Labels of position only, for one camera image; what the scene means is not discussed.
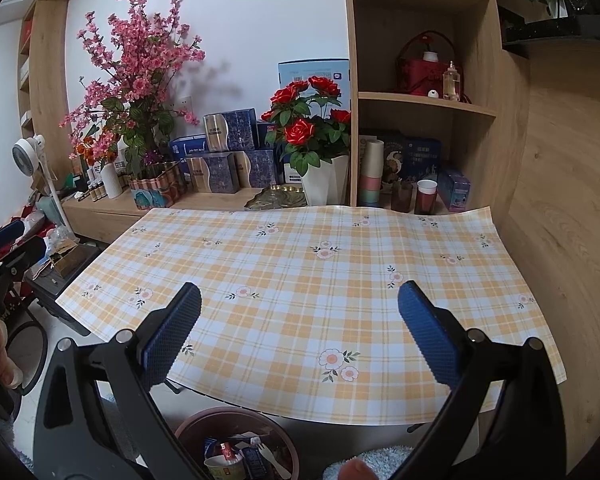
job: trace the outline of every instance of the electric fan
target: electric fan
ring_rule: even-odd
[[[36,135],[27,139],[20,139],[15,143],[11,153],[13,153],[13,160],[16,162],[16,166],[26,176],[33,176],[33,172],[37,170],[38,165],[42,166],[42,173],[51,190],[51,196],[53,197],[54,202],[56,202],[56,207],[62,217],[62,221],[64,222],[65,227],[74,234],[74,230],[71,229],[71,224],[69,224],[69,221],[64,214],[64,209],[62,209],[62,204],[60,203],[56,188],[51,179],[49,166],[46,163],[45,137]]]

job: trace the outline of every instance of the handbag handle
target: handbag handle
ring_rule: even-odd
[[[436,30],[425,30],[424,32],[421,32],[420,34],[418,34],[417,36],[415,36],[414,38],[409,40],[407,42],[407,44],[402,48],[402,50],[400,51],[400,54],[398,54],[398,57],[395,60],[396,68],[398,70],[400,70],[400,61],[402,60],[403,56],[407,53],[408,49],[411,47],[413,42],[416,40],[419,40],[425,34],[436,34],[437,36],[439,36],[440,38],[445,40],[451,46],[451,50],[454,53],[454,61],[458,60],[458,54],[456,53],[456,47],[448,37],[446,37],[444,34],[442,34],[442,32],[438,32]]]

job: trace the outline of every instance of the brown glass cup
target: brown glass cup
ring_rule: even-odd
[[[411,182],[394,182],[391,188],[391,211],[408,213],[411,211],[411,196],[413,184]]]
[[[418,181],[416,192],[416,215],[433,215],[438,196],[438,183],[435,180]]]

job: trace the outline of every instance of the small red flower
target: small red flower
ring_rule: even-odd
[[[331,110],[331,119],[339,123],[350,123],[351,113],[346,110]]]
[[[289,101],[296,98],[296,90],[290,87],[285,87],[282,90],[278,90],[275,95],[271,98],[271,102],[277,105],[285,105]]]
[[[340,96],[340,87],[337,85],[337,83],[334,83],[327,77],[316,77],[315,75],[311,76],[309,78],[309,84],[315,88],[320,95],[332,97]]]
[[[302,146],[314,134],[314,125],[304,119],[298,119],[292,126],[285,128],[286,141]]]
[[[308,81],[293,81],[292,83],[289,83],[289,86],[291,88],[293,88],[296,92],[300,93],[300,92],[304,92],[305,90],[307,90],[309,88],[309,82]]]

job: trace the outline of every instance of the red handbag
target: red handbag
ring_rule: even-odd
[[[398,54],[398,58],[395,61],[398,79],[398,92],[401,94],[427,96],[431,90],[435,90],[438,92],[440,98],[442,98],[442,75],[449,68],[449,63],[407,58],[411,45],[416,40],[420,40],[421,38],[426,37],[428,34],[435,34],[445,40],[451,46],[451,50],[454,53],[454,62],[458,59],[454,44],[451,43],[451,40],[449,40],[449,38],[441,32],[437,32],[435,30],[426,30],[421,34],[418,34],[402,48],[400,54]],[[462,67],[456,65],[456,69],[460,73],[460,85],[462,91],[464,89]],[[462,91],[461,95],[462,101],[468,102],[468,98],[465,97],[464,91]]]

